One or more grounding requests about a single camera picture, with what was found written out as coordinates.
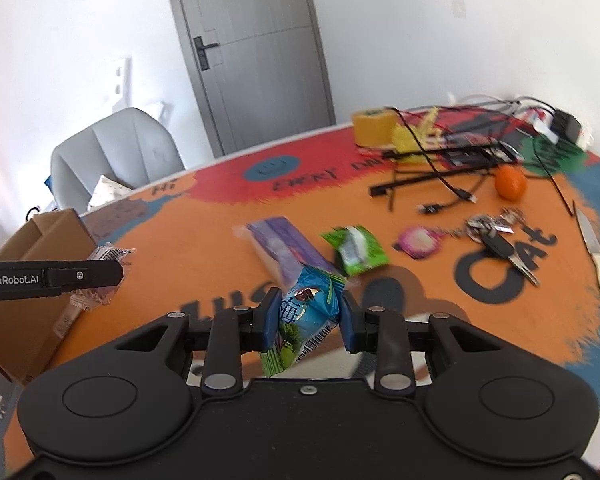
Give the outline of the blue green candy packet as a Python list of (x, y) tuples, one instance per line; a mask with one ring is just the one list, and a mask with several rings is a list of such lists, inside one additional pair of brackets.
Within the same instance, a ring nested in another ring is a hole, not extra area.
[(260, 353), (263, 374), (283, 373), (315, 350), (336, 327), (346, 279), (315, 266), (302, 266), (278, 308), (271, 349)]

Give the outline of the car key bunch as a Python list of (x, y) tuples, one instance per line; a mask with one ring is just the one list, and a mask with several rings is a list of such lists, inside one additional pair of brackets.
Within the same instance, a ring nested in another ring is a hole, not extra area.
[(466, 232), (475, 242), (483, 244), (494, 257), (507, 260), (533, 286), (540, 281), (519, 257), (517, 249), (505, 234), (512, 234), (517, 224), (524, 222), (524, 214), (516, 208), (503, 208), (497, 216), (476, 214), (465, 221)]

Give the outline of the white power strip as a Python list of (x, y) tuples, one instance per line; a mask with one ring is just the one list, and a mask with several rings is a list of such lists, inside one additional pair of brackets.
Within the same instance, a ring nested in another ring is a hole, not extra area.
[(563, 110), (526, 107), (518, 110), (514, 117), (520, 119), (525, 126), (529, 126), (532, 132), (544, 136), (550, 143), (567, 141), (584, 152), (593, 145), (592, 130)]

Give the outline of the green snack packet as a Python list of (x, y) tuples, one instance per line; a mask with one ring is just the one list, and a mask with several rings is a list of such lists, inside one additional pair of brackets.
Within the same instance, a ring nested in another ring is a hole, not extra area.
[(358, 276), (390, 263), (377, 238), (364, 226), (338, 226), (321, 237), (335, 249), (337, 266), (347, 276)]

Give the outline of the pink keychain charm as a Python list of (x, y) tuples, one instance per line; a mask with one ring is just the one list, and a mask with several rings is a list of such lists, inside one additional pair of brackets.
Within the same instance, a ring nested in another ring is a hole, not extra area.
[(403, 231), (394, 248), (412, 259), (425, 259), (435, 254), (441, 247), (441, 236), (424, 226), (412, 226)]

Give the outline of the black laptop stand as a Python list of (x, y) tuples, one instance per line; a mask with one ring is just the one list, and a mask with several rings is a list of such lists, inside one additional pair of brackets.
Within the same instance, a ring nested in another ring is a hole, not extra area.
[[(395, 151), (385, 150), (380, 158), (390, 162), (391, 179), (385, 183), (374, 184), (368, 189), (370, 197), (387, 196), (389, 209), (393, 210), (394, 196), (399, 188), (406, 188), (419, 183), (438, 181), (451, 194), (452, 200), (447, 203), (430, 203), (418, 207), (422, 214), (436, 214), (459, 203), (477, 201), (476, 194), (483, 182), (499, 166), (515, 166), (524, 162), (522, 155), (510, 144), (503, 141), (489, 141), (483, 144), (466, 144), (456, 148), (437, 148), (424, 151), (422, 155), (436, 155), (429, 164), (404, 164), (395, 162), (401, 158)], [(462, 188), (451, 182), (452, 177), (478, 174), (478, 181), (472, 188)]]

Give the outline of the grey door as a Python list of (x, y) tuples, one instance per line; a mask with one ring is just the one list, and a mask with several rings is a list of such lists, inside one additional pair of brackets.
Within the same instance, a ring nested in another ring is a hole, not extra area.
[[(313, 0), (170, 0), (213, 154), (232, 154), (335, 121)], [(206, 44), (198, 65), (193, 38)]]

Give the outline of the yellow tape roll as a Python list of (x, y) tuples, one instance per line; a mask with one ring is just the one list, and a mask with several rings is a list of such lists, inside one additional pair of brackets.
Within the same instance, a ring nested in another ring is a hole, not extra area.
[(354, 143), (360, 148), (383, 148), (392, 141), (398, 115), (385, 108), (360, 110), (351, 115)]

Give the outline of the blue bag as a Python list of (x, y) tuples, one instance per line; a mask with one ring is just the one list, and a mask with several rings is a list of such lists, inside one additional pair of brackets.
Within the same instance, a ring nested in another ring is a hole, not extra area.
[(44, 184), (46, 186), (46, 188), (48, 188), (48, 190), (50, 191), (50, 194), (52, 194), (52, 196), (54, 195), (54, 191), (53, 191), (53, 181), (52, 181), (52, 176), (49, 175), (46, 180), (44, 181)]

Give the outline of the colourful cartoon table mat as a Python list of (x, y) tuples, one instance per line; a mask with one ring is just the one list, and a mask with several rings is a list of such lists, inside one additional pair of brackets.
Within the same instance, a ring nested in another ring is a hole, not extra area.
[(600, 293), (573, 206), (600, 236), (600, 158), (520, 136), (482, 118), (486, 149), (514, 144), (519, 164), (479, 155), (453, 165), (477, 203), (426, 214), (448, 193), (417, 162), (395, 165), (339, 129), (262, 148), (153, 184), (84, 217), (124, 248), (128, 270), (108, 307), (81, 316), (68, 353), (166, 308), (206, 318), (257, 302), (287, 266), (350, 263), (360, 298), (393, 292), (422, 316), (436, 300), (580, 373), (600, 396)]

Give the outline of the brown cardboard box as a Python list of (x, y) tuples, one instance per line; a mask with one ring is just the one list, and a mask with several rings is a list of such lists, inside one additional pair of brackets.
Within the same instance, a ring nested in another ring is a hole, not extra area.
[(95, 242), (72, 209), (37, 214), (0, 248), (0, 367), (27, 384), (43, 373), (78, 317), (48, 271), (91, 255)]

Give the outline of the yellow plastic toy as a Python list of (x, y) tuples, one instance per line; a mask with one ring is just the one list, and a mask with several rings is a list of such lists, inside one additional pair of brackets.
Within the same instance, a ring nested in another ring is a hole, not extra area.
[(412, 113), (406, 110), (393, 111), (398, 121), (392, 129), (391, 144), (393, 151), (401, 155), (394, 158), (395, 162), (404, 164), (429, 164), (436, 155), (422, 155), (424, 151), (432, 151), (442, 147), (443, 128), (437, 123), (439, 109), (429, 107), (422, 113)]

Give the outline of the purple long cake packet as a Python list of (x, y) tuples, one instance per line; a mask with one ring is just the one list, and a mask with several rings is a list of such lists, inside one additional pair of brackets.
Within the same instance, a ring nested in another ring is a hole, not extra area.
[(305, 266), (339, 273), (286, 217), (235, 226), (233, 232), (241, 240), (248, 240), (274, 282), (285, 292), (296, 284)]

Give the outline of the white wall switch panel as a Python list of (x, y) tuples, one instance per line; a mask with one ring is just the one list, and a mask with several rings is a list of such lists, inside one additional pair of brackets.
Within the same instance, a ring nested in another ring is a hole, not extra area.
[(112, 106), (114, 112), (130, 106), (131, 68), (132, 58), (124, 58), (114, 73), (114, 105)]

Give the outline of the grey chair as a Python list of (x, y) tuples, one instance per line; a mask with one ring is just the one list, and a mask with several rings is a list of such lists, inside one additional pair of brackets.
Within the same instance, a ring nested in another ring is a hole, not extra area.
[(59, 208), (84, 214), (102, 176), (135, 190), (183, 169), (169, 131), (142, 110), (129, 107), (54, 148), (50, 188)]

